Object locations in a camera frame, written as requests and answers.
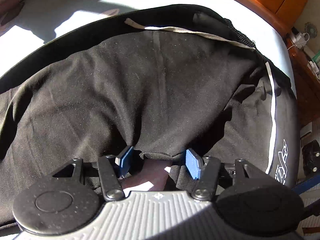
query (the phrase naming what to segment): wall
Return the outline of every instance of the wall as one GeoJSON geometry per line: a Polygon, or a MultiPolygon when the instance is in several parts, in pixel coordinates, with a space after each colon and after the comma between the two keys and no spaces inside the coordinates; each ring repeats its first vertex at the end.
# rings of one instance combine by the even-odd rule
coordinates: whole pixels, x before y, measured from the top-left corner
{"type": "Polygon", "coordinates": [[[299,32],[304,33],[304,25],[307,22],[313,23],[318,30],[316,38],[307,42],[308,47],[316,54],[320,49],[320,0],[308,0],[294,27],[299,32]]]}

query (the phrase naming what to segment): round black pad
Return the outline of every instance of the round black pad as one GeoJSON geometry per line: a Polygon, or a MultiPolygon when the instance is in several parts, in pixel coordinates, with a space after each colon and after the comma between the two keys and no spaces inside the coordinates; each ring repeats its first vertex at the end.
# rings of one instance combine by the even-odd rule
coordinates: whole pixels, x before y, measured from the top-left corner
{"type": "Polygon", "coordinates": [[[236,183],[219,195],[216,206],[229,225],[256,236],[295,230],[304,208],[297,194],[269,178],[236,183]]]}
{"type": "Polygon", "coordinates": [[[93,190],[70,178],[43,179],[22,191],[13,215],[25,230],[38,235],[62,235],[88,223],[97,213],[93,190]]]}

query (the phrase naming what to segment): round fan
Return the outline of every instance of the round fan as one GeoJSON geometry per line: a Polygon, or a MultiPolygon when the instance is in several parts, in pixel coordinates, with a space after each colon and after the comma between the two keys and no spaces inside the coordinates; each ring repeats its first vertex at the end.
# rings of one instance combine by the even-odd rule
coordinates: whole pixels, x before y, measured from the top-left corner
{"type": "Polygon", "coordinates": [[[304,25],[304,31],[310,35],[310,38],[315,38],[318,32],[317,27],[311,22],[307,22],[304,25]]]}

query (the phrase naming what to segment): metal screw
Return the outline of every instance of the metal screw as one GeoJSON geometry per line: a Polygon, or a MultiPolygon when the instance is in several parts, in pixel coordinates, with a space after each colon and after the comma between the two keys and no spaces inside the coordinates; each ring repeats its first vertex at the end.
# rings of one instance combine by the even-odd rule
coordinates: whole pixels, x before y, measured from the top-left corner
{"type": "Polygon", "coordinates": [[[210,193],[207,189],[197,189],[195,191],[195,196],[198,198],[206,198],[210,196],[210,193]]]}
{"type": "Polygon", "coordinates": [[[119,189],[112,189],[107,192],[107,197],[110,199],[121,199],[123,198],[123,191],[119,189]]]}

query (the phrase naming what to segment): black plastic bracket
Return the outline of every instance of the black plastic bracket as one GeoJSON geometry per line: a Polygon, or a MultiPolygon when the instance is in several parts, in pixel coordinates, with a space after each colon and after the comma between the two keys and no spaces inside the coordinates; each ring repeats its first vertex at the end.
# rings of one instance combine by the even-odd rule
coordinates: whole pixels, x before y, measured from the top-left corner
{"type": "Polygon", "coordinates": [[[124,192],[117,179],[116,173],[110,162],[114,162],[115,156],[107,155],[99,157],[98,172],[103,198],[108,201],[117,201],[124,198],[124,192]]]}
{"type": "Polygon", "coordinates": [[[22,228],[38,235],[62,235],[90,221],[99,198],[83,185],[82,162],[67,162],[15,198],[13,215],[22,228]]]}
{"type": "Polygon", "coordinates": [[[221,162],[214,157],[206,157],[205,168],[191,196],[196,200],[211,201],[215,195],[221,162]]]}
{"type": "Polygon", "coordinates": [[[293,231],[303,213],[297,194],[244,159],[235,161],[235,184],[218,196],[215,205],[225,222],[257,236],[293,231]]]}

